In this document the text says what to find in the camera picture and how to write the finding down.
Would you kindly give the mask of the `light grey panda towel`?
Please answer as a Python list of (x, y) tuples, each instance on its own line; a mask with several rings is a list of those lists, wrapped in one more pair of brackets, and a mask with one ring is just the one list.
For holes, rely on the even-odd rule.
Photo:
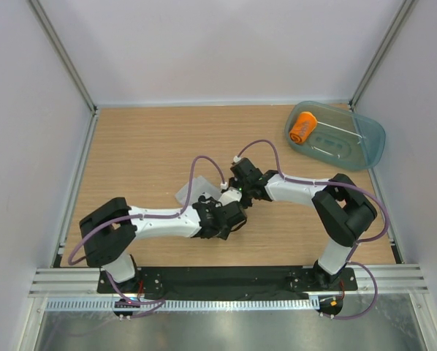
[(198, 201), (201, 195), (204, 195), (206, 198), (212, 197), (215, 200), (218, 200), (221, 196), (220, 189), (209, 182), (208, 179), (203, 176), (198, 176), (193, 178), (191, 185), (191, 194), (189, 200), (187, 200), (189, 183), (186, 183), (176, 194), (175, 199), (181, 205), (191, 205)]

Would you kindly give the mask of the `orange yellow grey giraffe towel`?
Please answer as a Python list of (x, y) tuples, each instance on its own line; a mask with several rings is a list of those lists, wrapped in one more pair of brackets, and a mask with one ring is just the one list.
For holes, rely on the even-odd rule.
[(289, 137), (294, 143), (301, 145), (317, 127), (318, 121), (313, 113), (303, 111), (289, 131)]

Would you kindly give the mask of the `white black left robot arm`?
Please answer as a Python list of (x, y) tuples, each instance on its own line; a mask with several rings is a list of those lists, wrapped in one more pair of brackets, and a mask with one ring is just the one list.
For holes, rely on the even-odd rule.
[(84, 240), (84, 260), (91, 268), (103, 268), (116, 287), (125, 293), (140, 282), (135, 261), (127, 252), (135, 240), (178, 236), (184, 238), (219, 238), (247, 222), (238, 200), (215, 200), (201, 195), (185, 210), (153, 210), (129, 206), (123, 197), (115, 197), (80, 220)]

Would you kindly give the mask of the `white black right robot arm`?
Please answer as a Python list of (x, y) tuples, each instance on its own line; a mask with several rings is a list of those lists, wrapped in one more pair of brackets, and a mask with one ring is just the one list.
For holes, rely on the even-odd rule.
[(242, 193), (244, 208), (253, 200), (284, 201), (314, 208), (329, 235), (329, 241), (314, 263), (312, 279), (329, 290), (341, 279), (341, 272), (357, 240), (371, 226), (377, 211), (367, 197), (354, 188), (342, 173), (331, 179), (286, 179), (277, 170), (263, 173), (247, 158), (235, 157), (229, 185)]

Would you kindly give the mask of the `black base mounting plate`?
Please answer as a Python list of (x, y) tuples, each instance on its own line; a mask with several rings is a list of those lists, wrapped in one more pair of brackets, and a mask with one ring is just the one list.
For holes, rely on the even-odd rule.
[(142, 289), (151, 300), (168, 301), (283, 301), (309, 293), (357, 290), (352, 268), (344, 268), (332, 283), (318, 280), (312, 267), (144, 267), (133, 282), (118, 283), (124, 294)]

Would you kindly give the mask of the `teal transparent plastic tub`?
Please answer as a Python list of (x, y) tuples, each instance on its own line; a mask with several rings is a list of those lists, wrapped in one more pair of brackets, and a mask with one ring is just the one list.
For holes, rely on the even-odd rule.
[[(309, 138), (298, 145), (291, 141), (289, 131), (303, 111), (313, 113), (318, 124)], [(384, 128), (373, 119), (312, 101), (301, 102), (293, 108), (284, 136), (293, 150), (350, 171), (377, 165), (386, 140)]]

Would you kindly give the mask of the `aluminium frame rail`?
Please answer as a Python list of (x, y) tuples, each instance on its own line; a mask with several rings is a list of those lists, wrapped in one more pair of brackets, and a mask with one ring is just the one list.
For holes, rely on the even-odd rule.
[[(379, 293), (427, 293), (428, 287), (417, 264), (368, 265)], [(39, 268), (28, 295), (36, 297), (88, 297), (96, 293), (99, 271), (95, 268)]]

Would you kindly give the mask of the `right aluminium corner post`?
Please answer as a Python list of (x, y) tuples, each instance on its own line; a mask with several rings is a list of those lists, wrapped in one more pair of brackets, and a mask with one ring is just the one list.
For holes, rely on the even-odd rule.
[(387, 27), (384, 36), (382, 37), (379, 46), (373, 54), (373, 57), (370, 60), (370, 63), (365, 70), (362, 79), (357, 85), (352, 95), (352, 98), (349, 100), (349, 107), (352, 112), (356, 110), (357, 105), (360, 102), (363, 94), (369, 87), (372, 79), (374, 78), (383, 61), (387, 57), (387, 54), (394, 45), (395, 40), (397, 39), (404, 25), (406, 24), (406, 21), (408, 20), (417, 3), (418, 1), (416, 0), (403, 0), (401, 2), (397, 12), (395, 13), (395, 16)]

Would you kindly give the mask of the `aluminium corner post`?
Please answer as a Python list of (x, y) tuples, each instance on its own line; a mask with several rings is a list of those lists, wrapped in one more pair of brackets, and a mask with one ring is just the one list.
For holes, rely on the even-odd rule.
[(394, 45), (395, 40), (397, 39), (404, 25), (406, 24), (406, 21), (408, 20), (417, 3), (418, 1), (416, 0), (403, 0), (401, 2), (397, 12), (395, 13), (395, 16), (387, 27), (384, 36), (382, 37), (379, 46), (373, 54), (373, 57), (370, 60), (370, 63), (365, 70), (362, 79), (357, 85), (352, 95), (352, 98), (349, 100), (349, 107), (352, 112), (356, 110), (357, 105), (360, 102), (363, 94), (369, 87), (372, 79), (374, 78), (383, 61), (387, 57), (387, 54)]
[(71, 58), (69, 57), (69, 54), (67, 53), (67, 50), (64, 47), (63, 42), (61, 41), (59, 35), (57, 34), (56, 29), (53, 26), (48, 14), (46, 13), (44, 7), (42, 6), (41, 1), (28, 0), (27, 4), (29, 5), (31, 11), (34, 13), (38, 23), (40, 24), (43, 32), (45, 33), (45, 36), (48, 38), (63, 68), (68, 73), (76, 89), (81, 95), (84, 103), (91, 111), (91, 114), (94, 115), (97, 112), (97, 106), (93, 101), (93, 99), (91, 98), (91, 95), (89, 94), (88, 89), (83, 83), (83, 80), (79, 75), (79, 72), (77, 71), (75, 65), (73, 64)]

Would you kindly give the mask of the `left aluminium corner post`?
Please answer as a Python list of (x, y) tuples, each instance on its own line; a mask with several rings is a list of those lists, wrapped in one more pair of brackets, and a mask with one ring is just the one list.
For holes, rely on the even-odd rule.
[(77, 71), (75, 65), (73, 64), (71, 58), (69, 57), (69, 54), (67, 53), (67, 50), (64, 47), (63, 42), (61, 41), (59, 35), (57, 34), (56, 29), (53, 26), (48, 14), (46, 13), (44, 7), (42, 6), (41, 1), (28, 0), (27, 4), (29, 5), (31, 11), (34, 13), (38, 23), (40, 24), (43, 32), (45, 33), (45, 36), (48, 38), (63, 68), (68, 73), (76, 89), (81, 95), (84, 103), (91, 111), (91, 114), (94, 115), (97, 112), (97, 106), (93, 101), (93, 99), (91, 98), (91, 95), (89, 94), (88, 89), (83, 83), (83, 80), (79, 75), (79, 72)]

